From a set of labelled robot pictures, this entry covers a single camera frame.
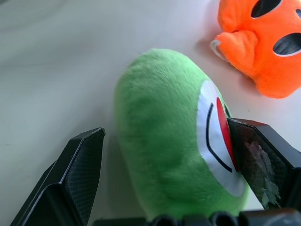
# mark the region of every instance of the orange felt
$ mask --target orange felt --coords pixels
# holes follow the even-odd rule
[[[238,70],[252,78],[260,93],[284,98],[301,86],[301,53],[278,56],[275,43],[301,33],[301,0],[282,0],[267,14],[252,18],[258,0],[221,0],[218,21],[223,33],[216,37],[220,51]]]

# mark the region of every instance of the green plush toy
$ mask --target green plush toy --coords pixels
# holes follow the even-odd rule
[[[242,210],[248,186],[233,158],[229,112],[186,56],[153,50],[134,61],[117,84],[115,117],[148,218]]]

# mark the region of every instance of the orange plush toy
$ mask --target orange plush toy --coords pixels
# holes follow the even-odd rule
[[[221,0],[218,21],[212,49],[260,93],[284,98],[301,86],[301,0]]]

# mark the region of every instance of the fuzzy fabric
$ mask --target fuzzy fabric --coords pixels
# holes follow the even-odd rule
[[[301,1],[221,0],[214,42],[234,67],[273,98],[301,86]]]
[[[242,210],[248,186],[236,171],[225,111],[213,82],[172,50],[143,54],[121,77],[118,138],[149,219]]]

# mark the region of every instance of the black plastic part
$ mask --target black plastic part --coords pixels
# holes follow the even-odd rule
[[[301,214],[293,209],[246,211],[238,217],[240,226],[300,226]]]
[[[227,120],[238,168],[263,207],[301,210],[301,153],[269,125]]]
[[[210,221],[213,226],[239,226],[238,219],[227,213],[217,212],[210,217]]]
[[[187,215],[182,220],[182,226],[211,226],[209,220],[201,214]]]
[[[178,226],[178,221],[169,215],[162,215],[156,217],[152,221],[151,226]]]
[[[11,226],[86,226],[100,176],[104,135],[100,128],[72,138]]]
[[[128,218],[114,220],[97,220],[92,226],[148,226],[145,218]]]

